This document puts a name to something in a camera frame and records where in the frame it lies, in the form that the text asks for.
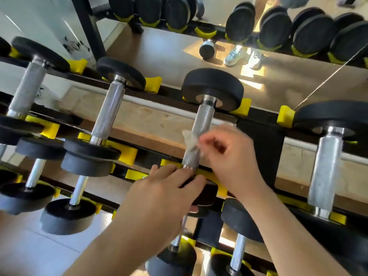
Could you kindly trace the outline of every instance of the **hand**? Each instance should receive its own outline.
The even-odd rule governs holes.
[[[219,125],[200,136],[198,147],[219,181],[236,197],[264,183],[253,140],[229,125]]]
[[[190,168],[154,165],[149,176],[132,185],[108,229],[119,230],[129,244],[136,243],[144,260],[159,253],[179,234],[183,216],[206,184],[206,178],[198,175],[180,189],[192,175]]]

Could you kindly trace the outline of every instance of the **white sneaker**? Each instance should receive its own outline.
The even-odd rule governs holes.
[[[243,50],[242,46],[237,46],[226,56],[224,64],[228,67],[231,67],[235,65],[239,61],[239,59],[244,58],[245,56],[246,51]]]
[[[248,66],[254,71],[260,70],[263,57],[264,55],[258,49],[253,50],[248,60]]]

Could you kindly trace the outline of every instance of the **reflected shoe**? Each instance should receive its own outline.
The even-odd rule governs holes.
[[[253,50],[248,61],[248,66],[254,71],[260,70],[262,68],[263,57],[264,55],[259,50]]]
[[[246,56],[246,51],[242,47],[236,47],[226,56],[224,64],[228,67],[235,65],[241,58]]]

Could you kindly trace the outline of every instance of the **person's left hand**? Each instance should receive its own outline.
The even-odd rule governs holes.
[[[107,232],[121,230],[146,258],[159,253],[179,234],[183,216],[206,184],[198,175],[179,188],[192,175],[190,168],[154,165],[149,176],[132,185]]]

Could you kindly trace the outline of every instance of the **person's right hand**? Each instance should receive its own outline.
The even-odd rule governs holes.
[[[253,140],[229,125],[202,134],[198,147],[224,187],[239,196],[247,188],[265,184],[258,169]]]

